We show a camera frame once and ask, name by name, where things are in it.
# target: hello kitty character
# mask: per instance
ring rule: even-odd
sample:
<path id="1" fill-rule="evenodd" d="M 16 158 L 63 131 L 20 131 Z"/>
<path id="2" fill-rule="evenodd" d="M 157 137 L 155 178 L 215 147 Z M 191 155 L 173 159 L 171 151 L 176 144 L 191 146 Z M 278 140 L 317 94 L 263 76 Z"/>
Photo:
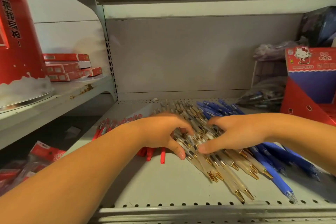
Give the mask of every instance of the hello kitty character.
<path id="1" fill-rule="evenodd" d="M 299 64 L 309 64 L 310 63 L 310 57 L 312 54 L 309 52 L 308 47 L 300 47 L 296 48 L 294 56 L 297 59 L 300 59 Z"/>

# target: red cylindrical container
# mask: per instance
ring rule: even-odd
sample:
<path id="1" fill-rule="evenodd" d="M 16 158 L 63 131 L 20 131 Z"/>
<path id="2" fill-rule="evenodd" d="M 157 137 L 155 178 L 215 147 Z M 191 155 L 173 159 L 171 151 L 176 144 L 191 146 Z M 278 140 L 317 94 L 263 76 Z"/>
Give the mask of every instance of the red cylindrical container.
<path id="1" fill-rule="evenodd" d="M 0 112 L 51 95 L 27 0 L 0 0 Z"/>

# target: stack of red boxes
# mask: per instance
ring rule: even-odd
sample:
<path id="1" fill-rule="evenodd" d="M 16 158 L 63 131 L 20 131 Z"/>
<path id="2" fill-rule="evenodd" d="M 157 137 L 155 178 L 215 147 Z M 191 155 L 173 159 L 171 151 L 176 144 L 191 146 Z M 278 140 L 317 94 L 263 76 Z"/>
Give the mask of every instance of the stack of red boxes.
<path id="1" fill-rule="evenodd" d="M 89 55 L 81 53 L 43 54 L 47 73 L 52 82 L 67 82 L 81 77 L 102 74 L 101 67 L 91 67 Z"/>

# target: shelf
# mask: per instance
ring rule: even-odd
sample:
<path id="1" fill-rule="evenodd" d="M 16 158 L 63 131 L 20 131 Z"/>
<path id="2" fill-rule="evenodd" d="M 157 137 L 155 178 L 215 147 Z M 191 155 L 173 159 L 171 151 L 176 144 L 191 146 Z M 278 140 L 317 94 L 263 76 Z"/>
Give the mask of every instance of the shelf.
<path id="1" fill-rule="evenodd" d="M 187 99 L 193 104 L 203 100 L 205 99 Z M 158 101 L 118 101 L 97 124 L 107 117 L 120 120 L 138 113 L 146 116 L 158 105 Z M 242 110 L 246 113 L 255 112 L 244 108 Z M 96 125 L 68 153 L 90 142 Z M 297 204 L 292 204 L 266 177 L 259 174 L 260 179 L 255 180 L 239 170 L 236 171 L 238 176 L 255 197 L 254 201 L 245 197 L 246 203 L 242 205 L 221 181 L 211 184 L 187 160 L 181 161 L 174 154 L 167 153 L 166 163 L 160 164 L 160 151 L 156 150 L 150 162 L 138 156 L 131 160 L 107 191 L 101 209 L 95 213 L 91 222 L 170 224 L 321 219 L 333 223 L 333 218 L 336 217 L 334 177 L 322 173 L 322 182 L 317 182 L 295 168 L 288 167 L 286 170 L 289 178 L 283 179 L 294 191 Z"/>
<path id="2" fill-rule="evenodd" d="M 55 94 L 38 103 L 0 114 L 0 149 L 103 92 L 113 95 L 111 75 L 52 83 Z"/>

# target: barcode label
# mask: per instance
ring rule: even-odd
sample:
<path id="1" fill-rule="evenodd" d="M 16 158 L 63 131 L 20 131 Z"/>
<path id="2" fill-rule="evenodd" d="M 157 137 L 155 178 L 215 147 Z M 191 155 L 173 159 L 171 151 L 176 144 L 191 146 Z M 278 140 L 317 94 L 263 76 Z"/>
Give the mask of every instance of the barcode label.
<path id="1" fill-rule="evenodd" d="M 56 59 L 55 56 L 44 56 L 44 59 Z"/>
<path id="2" fill-rule="evenodd" d="M 57 80 L 58 79 L 57 75 L 49 75 L 49 78 L 51 80 Z"/>

